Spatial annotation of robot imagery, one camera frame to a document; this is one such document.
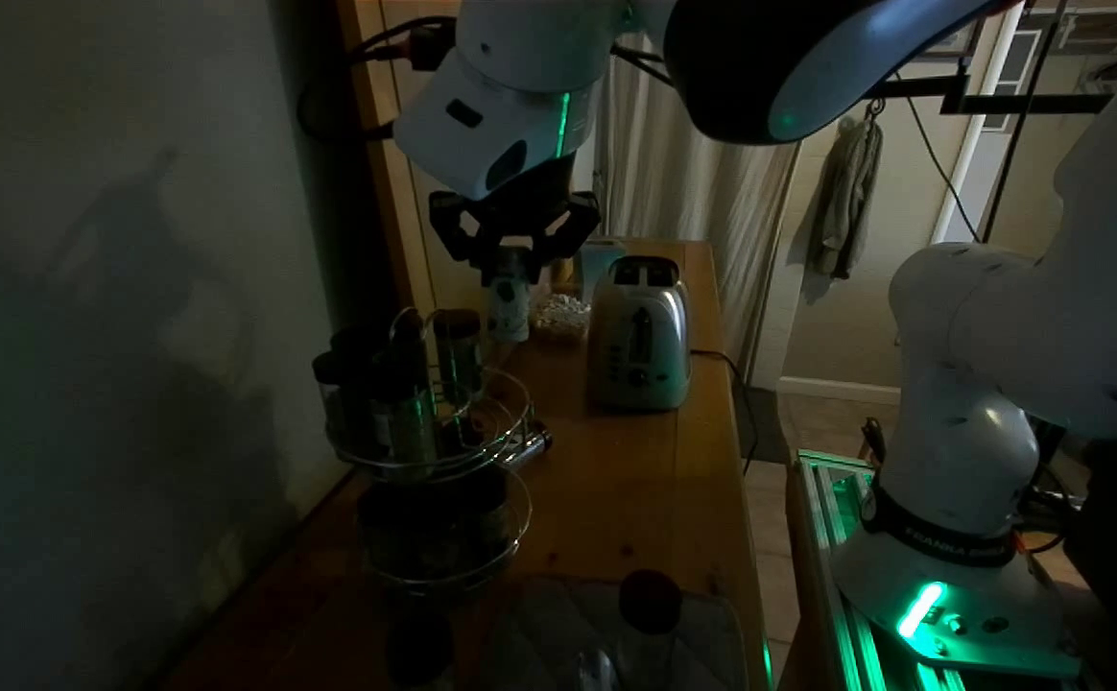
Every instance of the toaster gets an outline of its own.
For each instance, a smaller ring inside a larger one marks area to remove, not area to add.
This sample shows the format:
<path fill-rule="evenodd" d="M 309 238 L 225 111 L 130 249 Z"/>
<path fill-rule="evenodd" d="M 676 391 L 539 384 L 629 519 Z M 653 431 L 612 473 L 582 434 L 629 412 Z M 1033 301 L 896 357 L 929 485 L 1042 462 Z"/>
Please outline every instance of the toaster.
<path fill-rule="evenodd" d="M 686 395 L 686 301 L 667 256 L 620 256 L 593 301 L 588 395 L 671 412 Z"/>

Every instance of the wooden table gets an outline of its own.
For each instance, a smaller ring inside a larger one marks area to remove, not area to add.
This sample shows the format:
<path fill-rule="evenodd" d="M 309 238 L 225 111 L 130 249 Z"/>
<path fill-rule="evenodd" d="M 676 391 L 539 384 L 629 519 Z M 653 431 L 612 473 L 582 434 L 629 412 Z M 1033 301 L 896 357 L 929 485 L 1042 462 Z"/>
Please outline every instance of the wooden table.
<path fill-rule="evenodd" d="M 705 246 L 635 246 L 676 256 L 690 297 L 690 345 L 725 349 Z M 495 606 L 531 577 L 621 578 L 663 569 L 680 586 L 725 595 L 741 617 L 754 687 L 763 687 L 763 617 L 749 546 L 735 372 L 690 357 L 690 395 L 663 413 L 612 413 L 582 402 L 582 352 L 526 345 L 507 362 L 553 431 L 548 458 L 521 468 L 535 521 L 511 569 L 453 612 L 457 677 L 469 678 Z M 167 677 L 167 687 L 388 687 L 388 600 L 361 569 L 341 485 Z"/>

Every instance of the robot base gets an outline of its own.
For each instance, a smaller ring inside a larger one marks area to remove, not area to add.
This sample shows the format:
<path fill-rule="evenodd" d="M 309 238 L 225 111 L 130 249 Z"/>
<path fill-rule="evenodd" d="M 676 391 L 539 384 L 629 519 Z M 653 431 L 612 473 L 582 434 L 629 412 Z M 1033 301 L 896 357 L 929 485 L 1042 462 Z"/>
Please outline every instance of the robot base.
<path fill-rule="evenodd" d="M 828 551 L 836 591 L 927 663 L 1079 678 L 1065 612 L 1035 562 L 1002 569 L 932 562 L 890 534 L 851 534 Z"/>

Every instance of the wooden countertop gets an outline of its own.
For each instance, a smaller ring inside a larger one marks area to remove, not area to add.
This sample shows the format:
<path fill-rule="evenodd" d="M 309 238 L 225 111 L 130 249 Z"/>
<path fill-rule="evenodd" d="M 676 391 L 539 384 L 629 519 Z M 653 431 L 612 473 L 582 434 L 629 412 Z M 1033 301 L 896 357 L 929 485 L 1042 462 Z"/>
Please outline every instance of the wooden countertop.
<path fill-rule="evenodd" d="M 676 256 L 690 301 L 690 345 L 725 349 L 705 246 L 629 246 Z M 763 617 L 749 542 L 735 372 L 690 357 L 690 395 L 663 413 L 612 413 L 582 402 L 582 352 L 521 345 L 507 367 L 531 384 L 553 434 L 548 458 L 521 468 L 535 521 L 511 569 L 453 606 L 457 677 L 476 669 L 495 606 L 531 577 L 621 578 L 663 569 L 680 586 L 725 595 L 741 617 L 754 687 L 763 687 Z M 344 479 L 167 677 L 167 687 L 388 687 L 388 600 L 361 569 Z"/>

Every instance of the silver toaster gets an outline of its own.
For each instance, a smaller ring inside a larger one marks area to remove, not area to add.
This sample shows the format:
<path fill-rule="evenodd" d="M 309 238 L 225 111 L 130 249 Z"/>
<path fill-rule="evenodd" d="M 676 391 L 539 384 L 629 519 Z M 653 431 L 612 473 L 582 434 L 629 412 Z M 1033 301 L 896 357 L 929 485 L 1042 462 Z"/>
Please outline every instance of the silver toaster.
<path fill-rule="evenodd" d="M 588 395 L 671 412 L 686 395 L 686 301 L 667 256 L 620 256 L 593 301 Z"/>

